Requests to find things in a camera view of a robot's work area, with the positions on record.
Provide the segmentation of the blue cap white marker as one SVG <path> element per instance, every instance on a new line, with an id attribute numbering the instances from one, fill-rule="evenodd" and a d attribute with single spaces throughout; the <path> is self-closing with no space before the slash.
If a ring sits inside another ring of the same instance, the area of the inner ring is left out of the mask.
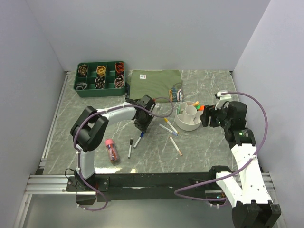
<path id="1" fill-rule="evenodd" d="M 144 132 L 141 132 L 139 138 L 137 139 L 137 141 L 135 142 L 133 148 L 135 149 L 137 147 L 137 145 L 139 144 L 140 140 L 142 139 L 142 137 L 144 136 Z"/>

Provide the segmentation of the black cap white marker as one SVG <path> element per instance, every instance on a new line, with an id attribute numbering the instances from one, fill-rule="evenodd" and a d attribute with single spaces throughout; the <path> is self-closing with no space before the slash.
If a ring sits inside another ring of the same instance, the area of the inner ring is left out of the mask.
<path id="1" fill-rule="evenodd" d="M 128 159 L 131 158 L 132 147 L 133 147 L 133 139 L 131 138 L 129 144 L 129 150 L 128 150 Z"/>

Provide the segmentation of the white round divided organizer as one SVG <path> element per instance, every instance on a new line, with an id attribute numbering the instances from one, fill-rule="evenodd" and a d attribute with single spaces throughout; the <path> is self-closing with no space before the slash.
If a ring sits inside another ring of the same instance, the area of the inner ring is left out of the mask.
<path id="1" fill-rule="evenodd" d="M 184 131 L 194 131 L 202 123 L 199 117 L 203 111 L 197 111 L 196 107 L 192 105 L 193 103 L 191 101 L 181 103 L 178 106 L 180 114 L 175 113 L 175 123 Z"/>

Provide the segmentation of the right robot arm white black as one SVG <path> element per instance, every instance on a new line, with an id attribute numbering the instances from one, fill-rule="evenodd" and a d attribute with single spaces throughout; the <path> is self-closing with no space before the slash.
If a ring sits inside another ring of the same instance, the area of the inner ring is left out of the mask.
<path id="1" fill-rule="evenodd" d="M 247 106 L 242 102 L 207 105 L 200 116 L 203 127 L 221 127 L 236 160 L 240 184 L 229 170 L 208 177 L 209 186 L 222 188 L 232 206 L 232 221 L 237 228 L 272 228 L 281 216 L 279 204 L 268 193 L 258 159 L 253 132 L 246 126 Z"/>

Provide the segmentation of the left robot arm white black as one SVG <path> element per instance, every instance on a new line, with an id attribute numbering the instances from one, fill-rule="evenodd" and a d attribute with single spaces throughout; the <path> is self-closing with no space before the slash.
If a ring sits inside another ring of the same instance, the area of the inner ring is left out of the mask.
<path id="1" fill-rule="evenodd" d="M 95 149 L 102 142 L 107 127 L 124 120 L 133 120 L 135 127 L 145 133 L 153 119 L 155 105 L 150 96 L 144 95 L 141 99 L 129 99 L 110 108 L 95 109 L 88 106 L 84 109 L 70 131 L 77 153 L 74 176 L 79 187 L 85 191 L 96 187 Z"/>

